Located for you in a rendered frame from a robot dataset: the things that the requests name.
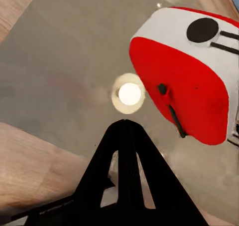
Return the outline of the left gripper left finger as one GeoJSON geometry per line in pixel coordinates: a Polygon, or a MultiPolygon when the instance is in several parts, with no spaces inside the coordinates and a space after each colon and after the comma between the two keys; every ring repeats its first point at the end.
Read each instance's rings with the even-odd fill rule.
{"type": "Polygon", "coordinates": [[[58,226],[133,226],[124,119],[108,127],[58,226]],[[119,151],[118,208],[100,209],[116,150],[119,151]]]}

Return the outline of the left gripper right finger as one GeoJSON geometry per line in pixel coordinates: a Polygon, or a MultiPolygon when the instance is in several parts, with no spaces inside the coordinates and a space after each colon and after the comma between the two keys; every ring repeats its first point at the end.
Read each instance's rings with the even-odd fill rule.
{"type": "Polygon", "coordinates": [[[125,120],[133,226],[209,226],[144,128],[125,120]],[[156,209],[144,206],[138,153],[156,209]]]}

